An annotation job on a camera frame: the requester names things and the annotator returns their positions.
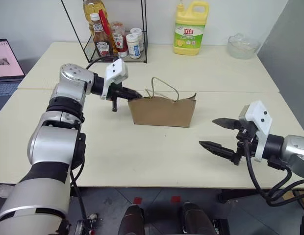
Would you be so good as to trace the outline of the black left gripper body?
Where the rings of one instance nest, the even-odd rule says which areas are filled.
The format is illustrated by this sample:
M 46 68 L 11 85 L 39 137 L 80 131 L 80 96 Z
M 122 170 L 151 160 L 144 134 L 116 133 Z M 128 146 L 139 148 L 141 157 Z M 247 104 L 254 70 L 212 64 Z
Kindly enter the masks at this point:
M 114 98 L 123 98 L 122 94 L 123 84 L 111 83 L 106 95 L 106 100 L 113 100 Z

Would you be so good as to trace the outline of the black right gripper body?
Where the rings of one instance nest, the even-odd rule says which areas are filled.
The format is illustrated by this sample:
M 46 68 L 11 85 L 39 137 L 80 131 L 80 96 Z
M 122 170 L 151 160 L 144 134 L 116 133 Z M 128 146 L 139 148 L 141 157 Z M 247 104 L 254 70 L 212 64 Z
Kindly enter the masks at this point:
M 241 158 L 247 155 L 245 150 L 248 150 L 249 157 L 252 157 L 253 154 L 250 151 L 250 147 L 253 147 L 253 151 L 255 151 L 256 141 L 254 140 L 256 137 L 256 133 L 258 131 L 257 126 L 252 121 L 234 121 L 234 129 L 238 129 L 239 132 L 236 136 L 238 143 L 237 143 L 237 150 L 234 153 L 233 163 L 235 165 L 239 165 Z

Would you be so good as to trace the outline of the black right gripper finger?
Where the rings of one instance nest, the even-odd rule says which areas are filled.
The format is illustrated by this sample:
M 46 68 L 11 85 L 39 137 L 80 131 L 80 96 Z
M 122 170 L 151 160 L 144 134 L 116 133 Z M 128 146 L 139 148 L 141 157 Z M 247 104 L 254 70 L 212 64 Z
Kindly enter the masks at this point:
M 241 123 L 239 120 L 231 118 L 217 118 L 212 121 L 214 124 L 230 130 L 240 130 Z
M 211 141 L 199 141 L 199 144 L 210 153 L 234 162 L 235 152 L 233 150 Z

